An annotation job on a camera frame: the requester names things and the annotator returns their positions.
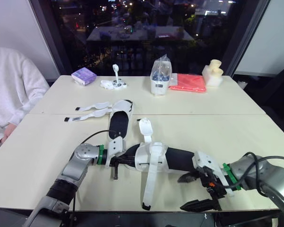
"red towel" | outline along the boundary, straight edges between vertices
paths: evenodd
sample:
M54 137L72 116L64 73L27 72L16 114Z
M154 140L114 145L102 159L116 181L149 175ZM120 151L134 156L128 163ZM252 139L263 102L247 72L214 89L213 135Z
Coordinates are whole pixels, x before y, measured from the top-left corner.
M206 86L202 76L192 74L177 75L178 85L169 86L171 90L205 92Z

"glass window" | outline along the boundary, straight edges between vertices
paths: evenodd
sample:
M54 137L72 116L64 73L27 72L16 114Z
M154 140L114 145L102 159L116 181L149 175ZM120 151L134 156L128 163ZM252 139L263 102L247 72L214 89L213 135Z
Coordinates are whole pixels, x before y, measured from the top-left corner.
M241 0L53 0L51 6L75 71L148 76L167 54L174 72L201 74L223 58L244 8Z

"green ring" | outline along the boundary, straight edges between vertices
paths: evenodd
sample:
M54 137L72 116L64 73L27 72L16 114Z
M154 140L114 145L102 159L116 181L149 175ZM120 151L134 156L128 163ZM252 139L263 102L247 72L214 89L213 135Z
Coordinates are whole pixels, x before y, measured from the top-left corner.
M236 177L233 175L232 171L231 171L231 168L226 164L226 163L223 163L223 169L227 172L227 175L229 176L229 178L231 179L231 181L233 183L236 183L237 182L237 179Z
M99 159L98 159L98 162L97 162L98 165L100 165L102 163L104 145L102 144L99 147L100 147L100 151L99 151Z

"white table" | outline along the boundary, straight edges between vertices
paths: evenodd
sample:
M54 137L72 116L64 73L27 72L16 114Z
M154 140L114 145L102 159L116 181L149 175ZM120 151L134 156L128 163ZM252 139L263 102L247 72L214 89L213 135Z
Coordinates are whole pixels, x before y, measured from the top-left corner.
M150 77L122 77L128 84L123 90L105 90L100 87L103 79L114 77L98 77L82 87L71 76L60 76L30 113L80 114L75 111L77 106L130 99L134 103L133 114L265 114L229 76L223 76L220 87L208 87L206 93L168 90L160 97L151 94Z
M157 26L156 27L156 35L175 35L178 26ZM113 26L101 26L101 27L95 27L94 30L90 33L89 37L87 38L87 41L101 41L100 39L100 32L106 32L111 35L111 41L147 41L147 31L144 29L134 31L132 34L129 35L128 38L122 39L117 36L117 33L121 31L123 27L113 27ZM185 40L185 41L192 41L194 40L192 36L190 36L187 31L184 30L184 37L183 39L179 40Z
M90 134L108 128L108 116L64 122L64 114L28 114L0 148L0 207L33 209L68 162L73 150ZM259 115L134 115L127 147L142 141L137 119L148 117L153 140L172 148L201 150L219 163L238 160L248 151L284 156L284 133L265 114ZM88 143L107 145L107 134ZM271 160L284 167L283 160ZM143 211L146 174L119 167L90 166L79 188L77 210ZM179 211L185 202L210 198L200 181L178 184L179 175L159 174L152 211ZM236 191L220 199L223 211L269 210L276 206L256 190Z

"purple box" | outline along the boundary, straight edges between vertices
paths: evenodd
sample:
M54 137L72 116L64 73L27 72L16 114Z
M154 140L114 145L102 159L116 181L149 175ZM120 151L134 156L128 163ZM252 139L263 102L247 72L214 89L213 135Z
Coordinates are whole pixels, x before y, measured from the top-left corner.
M97 75L87 68L79 69L71 74L75 81L85 86L96 80Z

